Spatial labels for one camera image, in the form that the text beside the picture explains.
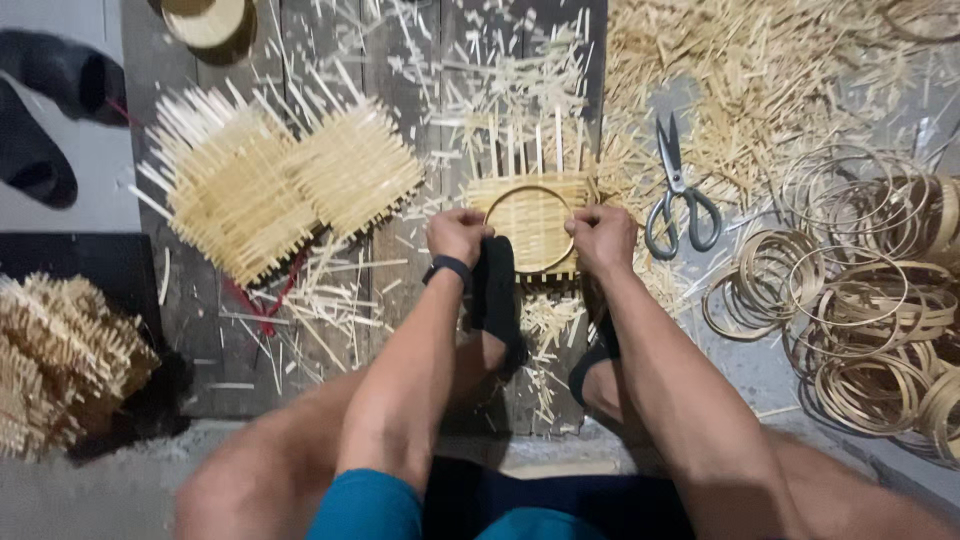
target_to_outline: person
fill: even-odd
[[[180,488],[178,538],[956,537],[905,497],[766,430],[634,273],[636,222],[604,206],[565,224],[612,331],[573,370],[571,391],[626,430],[642,423],[672,481],[507,479],[435,458],[447,405],[518,339],[509,241],[483,217],[430,220],[434,268],[376,360],[235,433]],[[458,347],[467,286],[478,331]]]

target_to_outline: scissors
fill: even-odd
[[[677,226],[670,216],[670,203],[673,202],[675,197],[683,197],[686,199],[686,206],[690,209],[690,244],[693,245],[693,249],[699,252],[708,251],[720,237],[720,210],[699,189],[689,187],[684,182],[684,173],[680,169],[680,138],[677,136],[677,121],[673,117],[673,112],[670,113],[669,138],[663,130],[660,119],[657,118],[657,144],[660,147],[663,169],[666,171],[667,190],[663,198],[654,205],[654,209],[650,211],[650,217],[647,218],[647,228],[643,233],[647,248],[659,260],[670,260],[677,256]],[[713,231],[706,241],[700,236],[700,221],[697,217],[698,203],[707,209],[710,220],[713,222]],[[670,247],[666,250],[661,249],[654,242],[654,225],[657,222],[658,215],[663,216],[663,221],[666,222],[666,232],[670,237]]]

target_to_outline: scissor handle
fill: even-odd
[[[647,228],[643,232],[643,240],[647,244],[647,249],[650,250],[650,253],[657,260],[671,260],[677,256],[677,226],[674,225],[673,220],[670,218],[670,203],[673,202],[673,198],[673,191],[667,189],[666,195],[657,201],[654,209],[651,210],[650,215],[647,216]],[[666,250],[662,250],[660,246],[654,242],[654,227],[657,225],[657,216],[661,214],[663,221],[666,223],[666,234],[670,239],[670,247]]]
[[[686,199],[686,207],[690,209],[690,244],[693,245],[693,249],[699,252],[708,251],[717,243],[717,238],[720,237],[720,228],[722,227],[720,209],[696,187],[688,187],[685,189],[683,196]],[[697,215],[697,203],[700,203],[700,206],[707,209],[707,213],[710,214],[710,221],[713,223],[713,230],[710,232],[710,237],[707,238],[706,242],[701,240],[700,236],[700,218]]]

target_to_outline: wristwatch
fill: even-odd
[[[469,267],[461,260],[446,255],[438,255],[437,258],[433,259],[430,268],[428,268],[426,274],[423,275],[423,284],[428,284],[430,279],[433,278],[433,275],[441,268],[449,268],[456,272],[457,275],[460,276],[460,279],[464,281],[464,292],[467,293],[470,291],[470,282],[472,281],[471,278],[473,274],[470,272]]]

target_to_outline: wooden floor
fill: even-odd
[[[362,20],[369,20],[370,2],[348,2],[357,13],[361,13]],[[427,43],[423,54],[427,61],[438,61],[450,50],[454,39],[464,40],[467,30],[464,10],[479,9],[482,2],[467,0],[462,9],[452,0],[435,0],[424,4],[420,5],[420,15],[423,25],[432,35],[432,41]],[[512,12],[523,14],[528,4],[530,2],[517,1]],[[579,9],[585,5],[590,5],[593,13],[606,13],[604,0],[569,0],[561,9],[556,7],[555,2],[550,2],[549,8],[537,9],[538,23],[549,28],[555,22],[576,20]],[[239,45],[235,47],[240,51],[236,55],[239,60],[233,61],[235,59],[230,58],[229,54],[221,54],[221,58],[204,55],[202,60],[198,60],[185,46],[169,37],[162,19],[148,2],[123,3],[128,105],[136,122],[132,126],[134,160],[140,161],[149,155],[149,141],[144,134],[144,126],[154,122],[155,102],[161,93],[191,86],[218,87],[226,92],[225,80],[230,78],[245,96],[252,97],[252,90],[256,87],[254,70],[261,77],[273,76],[280,80],[284,77],[286,66],[280,55],[266,52],[268,47],[272,47],[270,39],[284,50],[287,47],[314,47],[318,57],[336,50],[337,40],[332,32],[334,23],[325,18],[323,24],[315,24],[316,7],[311,0],[257,0],[255,5],[250,5],[250,10],[251,15],[255,13],[257,24],[248,36],[240,37]],[[606,16],[595,15],[590,26],[598,49],[593,56],[603,59]],[[282,36],[282,45],[277,35]],[[347,68],[357,87],[369,96],[377,96],[388,107],[396,107],[400,111],[399,131],[408,142],[410,127],[417,126],[418,155],[428,157],[431,150],[446,146],[448,134],[440,128],[420,125],[419,86],[394,73],[387,62],[388,56],[406,54],[403,40],[402,29],[396,18],[392,18],[385,27],[377,29],[365,39],[364,61],[349,62]],[[522,49],[529,52],[532,47],[527,44]],[[596,72],[593,78],[598,79],[603,72],[603,63],[595,61],[592,66],[591,71]],[[294,65],[292,71],[301,73],[302,66],[298,70]],[[588,116],[595,119],[599,117],[602,80],[590,87],[592,91],[589,93],[592,95]],[[292,96],[285,96],[285,99],[291,107],[294,106]],[[422,189],[417,201],[435,199],[440,195],[458,195],[463,182],[463,175],[457,170],[428,171],[426,183],[432,185],[433,190]],[[155,199],[163,200],[162,192],[139,174],[137,185]],[[284,376],[281,393],[277,393],[276,370],[264,350],[271,351],[276,358],[279,355],[279,342],[260,339],[260,328],[256,323],[247,323],[245,327],[236,319],[220,316],[222,312],[248,312],[238,301],[235,291],[231,290],[228,280],[199,252],[180,243],[163,219],[151,209],[141,205],[141,216],[143,231],[153,240],[159,279],[163,276],[165,265],[164,248],[169,248],[171,252],[170,285],[162,308],[164,334],[167,342],[188,363],[193,363],[196,369],[192,397],[184,405],[184,413],[195,417],[250,418],[289,403],[303,388],[308,387],[311,384],[309,380],[295,370]],[[350,253],[351,257],[359,258],[362,252],[364,260],[408,258],[409,264],[338,273],[344,284],[360,285],[360,300],[373,299],[377,302],[380,299],[374,291],[380,291],[396,279],[402,279],[402,283],[382,300],[385,307],[382,319],[394,328],[400,325],[416,301],[422,287],[420,277],[429,264],[428,255],[411,250],[396,238],[407,239],[413,235],[420,238],[422,243],[422,237],[417,236],[422,232],[415,232],[415,229],[422,228],[423,224],[423,220],[403,222],[394,219],[362,238]],[[349,340],[341,332],[321,325],[315,329],[338,355],[343,352],[341,360],[351,365],[373,359],[388,336],[382,328],[358,327],[355,356],[348,351]],[[558,351],[560,359],[552,366],[558,379],[566,380],[569,369],[585,349],[586,332],[587,324],[580,324],[573,340],[574,346]],[[317,359],[318,366],[328,379],[337,376],[339,370],[315,341],[304,337],[301,342],[309,357]],[[225,382],[249,383],[253,388],[209,387],[210,384]],[[550,381],[550,388],[557,393],[553,411],[558,418],[552,425],[535,416],[538,399],[536,394],[527,389],[528,384],[529,376],[521,370],[506,384],[488,385],[478,391],[476,403],[481,405],[471,402],[452,413],[444,430],[449,433],[557,434],[579,428],[583,412],[558,382]]]

